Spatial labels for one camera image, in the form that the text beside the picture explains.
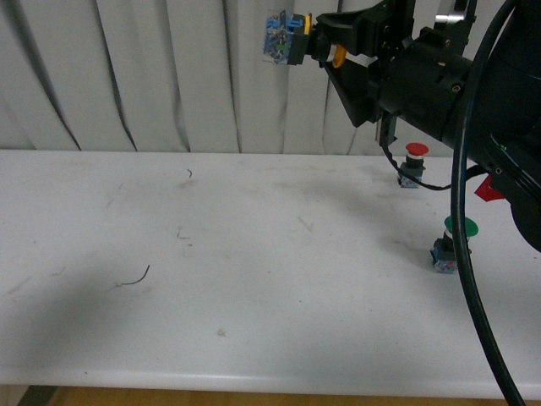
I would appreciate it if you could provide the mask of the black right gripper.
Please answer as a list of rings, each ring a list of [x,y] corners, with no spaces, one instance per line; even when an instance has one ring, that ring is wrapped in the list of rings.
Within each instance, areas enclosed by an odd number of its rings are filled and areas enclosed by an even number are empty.
[[[320,63],[354,127],[375,123],[380,115],[380,146],[395,140],[398,118],[450,146],[460,116],[459,107],[473,62],[463,57],[476,20],[475,1],[443,1],[432,28],[390,60],[380,82],[380,60],[359,64],[346,59],[340,68]],[[321,14],[317,25],[332,42],[350,54],[375,57],[383,12],[377,8]]]

